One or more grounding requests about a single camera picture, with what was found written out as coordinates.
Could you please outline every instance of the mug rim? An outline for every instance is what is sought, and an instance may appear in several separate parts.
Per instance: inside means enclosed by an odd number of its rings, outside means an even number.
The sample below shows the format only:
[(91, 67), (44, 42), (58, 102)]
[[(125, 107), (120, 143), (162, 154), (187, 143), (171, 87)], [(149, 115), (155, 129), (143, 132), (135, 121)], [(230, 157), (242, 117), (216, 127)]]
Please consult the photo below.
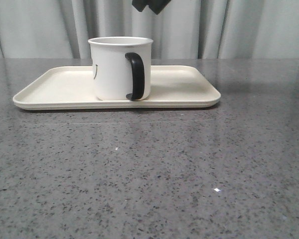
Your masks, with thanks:
[[(141, 40), (142, 42), (135, 43), (111, 43), (111, 42), (102, 42), (107, 39), (133, 39), (133, 40)], [(95, 37), (88, 40), (91, 45), (101, 45), (101, 46), (140, 46), (152, 44), (154, 41), (150, 38), (146, 37), (136, 37), (136, 36), (104, 36), (104, 37)]]

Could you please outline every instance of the tray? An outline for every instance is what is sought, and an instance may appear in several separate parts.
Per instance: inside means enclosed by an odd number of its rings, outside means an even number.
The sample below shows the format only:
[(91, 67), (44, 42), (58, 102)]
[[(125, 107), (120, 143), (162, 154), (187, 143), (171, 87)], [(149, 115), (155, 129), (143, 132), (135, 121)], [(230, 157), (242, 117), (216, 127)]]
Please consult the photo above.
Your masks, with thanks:
[(94, 94), (91, 66), (48, 70), (13, 97), (25, 110), (118, 108), (205, 108), (216, 104), (220, 93), (195, 68), (151, 66), (151, 92), (142, 101), (102, 101)]

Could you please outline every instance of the white curtain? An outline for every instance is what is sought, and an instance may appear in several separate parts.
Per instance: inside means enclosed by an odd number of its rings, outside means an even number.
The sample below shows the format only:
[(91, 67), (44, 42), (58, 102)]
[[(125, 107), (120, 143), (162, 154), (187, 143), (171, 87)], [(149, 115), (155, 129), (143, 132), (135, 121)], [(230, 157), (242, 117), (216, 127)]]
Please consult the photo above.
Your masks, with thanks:
[(98, 36), (154, 40), (152, 57), (299, 58), (299, 0), (0, 0), (0, 58), (90, 58)]

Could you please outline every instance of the white mug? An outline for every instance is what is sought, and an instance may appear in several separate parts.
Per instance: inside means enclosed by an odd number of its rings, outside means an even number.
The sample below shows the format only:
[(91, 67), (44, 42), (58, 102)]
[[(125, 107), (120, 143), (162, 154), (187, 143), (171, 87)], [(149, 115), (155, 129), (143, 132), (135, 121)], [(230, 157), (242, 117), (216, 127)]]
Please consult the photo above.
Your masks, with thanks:
[(89, 39), (96, 96), (100, 100), (143, 100), (150, 94), (151, 44), (142, 37)]

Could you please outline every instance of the mug handle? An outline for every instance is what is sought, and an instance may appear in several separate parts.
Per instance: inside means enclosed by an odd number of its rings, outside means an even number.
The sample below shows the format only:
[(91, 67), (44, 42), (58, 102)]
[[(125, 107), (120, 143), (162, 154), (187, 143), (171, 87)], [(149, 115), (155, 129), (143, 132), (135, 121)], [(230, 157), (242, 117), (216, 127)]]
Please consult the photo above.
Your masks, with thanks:
[(143, 60), (140, 55), (135, 52), (126, 53), (125, 58), (131, 63), (133, 76), (133, 91), (127, 94), (126, 98), (130, 101), (136, 101), (141, 99), (144, 95), (145, 75)]

